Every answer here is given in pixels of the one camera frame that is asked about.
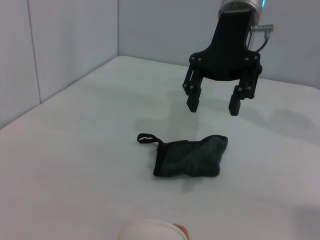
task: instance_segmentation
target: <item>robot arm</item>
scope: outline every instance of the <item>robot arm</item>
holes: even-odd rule
[[[187,105],[191,112],[197,111],[203,78],[215,81],[240,79],[229,104],[232,116],[238,115],[240,100],[255,97],[258,77],[262,73],[259,51],[274,30],[273,25],[257,25],[264,4],[264,0],[222,0],[211,45],[189,58],[190,67],[183,88],[189,96]],[[265,42],[257,51],[249,50],[253,32],[265,33]]]

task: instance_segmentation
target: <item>white wall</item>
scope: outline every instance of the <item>white wall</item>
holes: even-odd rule
[[[26,0],[0,1],[0,129],[40,103]]]
[[[119,54],[188,65],[211,43],[221,0],[119,0]],[[261,24],[275,32],[262,77],[320,88],[320,1],[267,0]],[[264,41],[256,35],[252,49]]]
[[[41,100],[118,55],[117,0],[29,0]]]

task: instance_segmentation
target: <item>cable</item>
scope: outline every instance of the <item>cable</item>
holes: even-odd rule
[[[264,41],[264,43],[262,44],[262,46],[257,50],[257,51],[255,51],[256,53],[259,53],[262,49],[264,49],[264,47],[267,45],[267,43],[268,43],[268,40],[266,39],[265,41]]]

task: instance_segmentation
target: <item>table surface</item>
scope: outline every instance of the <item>table surface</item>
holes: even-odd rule
[[[259,79],[230,116],[234,82],[117,57],[0,131],[0,239],[116,240],[135,219],[186,226],[193,240],[320,239],[320,91]],[[156,146],[229,138],[217,178],[153,177]]]

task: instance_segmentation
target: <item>white cup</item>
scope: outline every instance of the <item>white cup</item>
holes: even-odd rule
[[[135,221],[126,226],[118,240],[188,240],[186,234],[175,225],[159,220]]]

